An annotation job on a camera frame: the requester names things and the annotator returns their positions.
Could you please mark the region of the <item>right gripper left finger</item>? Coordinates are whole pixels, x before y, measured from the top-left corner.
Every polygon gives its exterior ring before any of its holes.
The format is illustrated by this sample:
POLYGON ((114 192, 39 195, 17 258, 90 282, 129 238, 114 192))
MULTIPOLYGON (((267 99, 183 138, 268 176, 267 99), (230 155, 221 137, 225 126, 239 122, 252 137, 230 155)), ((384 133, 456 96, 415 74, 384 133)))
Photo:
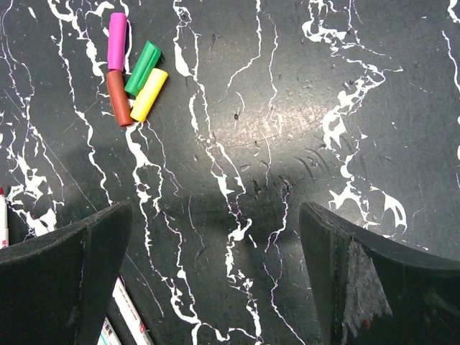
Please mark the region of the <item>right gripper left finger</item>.
POLYGON ((119 202, 1 250, 2 344, 96 344, 132 232, 119 202))

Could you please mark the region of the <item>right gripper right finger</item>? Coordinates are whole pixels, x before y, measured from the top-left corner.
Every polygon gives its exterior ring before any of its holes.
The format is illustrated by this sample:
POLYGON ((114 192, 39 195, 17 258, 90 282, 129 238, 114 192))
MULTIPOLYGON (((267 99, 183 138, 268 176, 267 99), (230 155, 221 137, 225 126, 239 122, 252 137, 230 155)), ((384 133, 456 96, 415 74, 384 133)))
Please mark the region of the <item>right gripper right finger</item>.
POLYGON ((457 344, 459 263, 366 230, 314 202, 300 239, 325 344, 457 344))

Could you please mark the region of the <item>brown pen cap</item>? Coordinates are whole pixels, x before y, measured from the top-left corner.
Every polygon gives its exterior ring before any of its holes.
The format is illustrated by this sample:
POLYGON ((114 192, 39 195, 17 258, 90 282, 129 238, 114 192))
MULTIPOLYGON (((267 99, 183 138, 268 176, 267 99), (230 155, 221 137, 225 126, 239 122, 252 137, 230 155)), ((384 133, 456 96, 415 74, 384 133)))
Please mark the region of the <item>brown pen cap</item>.
POLYGON ((111 70, 106 75, 106 86, 114 112, 114 116, 121 127, 128 127, 133 124, 130 116, 131 110, 127 94, 124 90, 124 80, 120 70, 111 70))

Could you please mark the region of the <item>white pen red tip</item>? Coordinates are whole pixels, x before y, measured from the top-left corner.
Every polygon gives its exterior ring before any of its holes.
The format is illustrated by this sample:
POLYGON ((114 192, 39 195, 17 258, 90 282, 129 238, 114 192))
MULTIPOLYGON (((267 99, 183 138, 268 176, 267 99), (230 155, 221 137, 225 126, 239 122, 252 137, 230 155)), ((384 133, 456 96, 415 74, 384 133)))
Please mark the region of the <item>white pen red tip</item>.
POLYGON ((0 240, 2 249, 9 246, 8 207, 3 188, 0 191, 0 240))

